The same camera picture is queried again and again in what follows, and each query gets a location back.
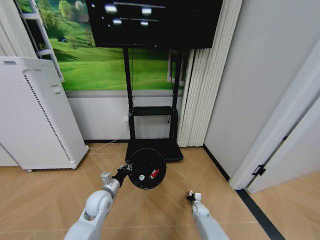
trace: green landscape mural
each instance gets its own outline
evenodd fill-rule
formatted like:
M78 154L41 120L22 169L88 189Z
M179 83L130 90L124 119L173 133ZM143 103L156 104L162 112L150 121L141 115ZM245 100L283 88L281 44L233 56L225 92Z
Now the green landscape mural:
M66 91L125 90L121 48L95 47L84 0L36 0L47 25ZM28 12L28 0L19 0ZM133 49L133 89L169 90L168 50ZM132 50L129 49L130 67Z

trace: wooden floor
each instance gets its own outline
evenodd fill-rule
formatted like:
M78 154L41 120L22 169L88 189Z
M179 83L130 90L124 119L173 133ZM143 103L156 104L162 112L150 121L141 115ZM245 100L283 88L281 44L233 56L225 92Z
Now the wooden floor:
M286 240L320 239L320 171L251 197Z
M115 174L126 148L126 143L113 143L91 150L76 170L0 167L0 240L63 239L88 196L101 189L100 173ZM203 148L184 148L182 153L184 160L167 164L164 181L154 189L139 189L125 179L101 239L199 240L187 190L202 193L203 203L231 240L269 239Z

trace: television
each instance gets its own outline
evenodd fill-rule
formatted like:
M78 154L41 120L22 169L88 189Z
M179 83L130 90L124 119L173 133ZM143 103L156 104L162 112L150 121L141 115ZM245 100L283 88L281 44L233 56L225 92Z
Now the television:
M223 0L86 0L96 47L211 48Z

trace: white air purifier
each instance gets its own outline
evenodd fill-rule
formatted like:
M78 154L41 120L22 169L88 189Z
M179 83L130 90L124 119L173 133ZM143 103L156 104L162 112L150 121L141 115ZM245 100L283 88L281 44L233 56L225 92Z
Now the white air purifier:
M75 169L87 153L51 60L0 57L0 143L26 170Z

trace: black disc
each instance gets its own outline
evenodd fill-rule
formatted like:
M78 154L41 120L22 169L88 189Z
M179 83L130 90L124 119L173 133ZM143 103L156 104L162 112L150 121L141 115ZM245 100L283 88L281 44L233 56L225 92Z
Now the black disc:
M153 148L141 148L129 159L132 164L131 182L140 189L153 189L166 175L166 163L163 156Z

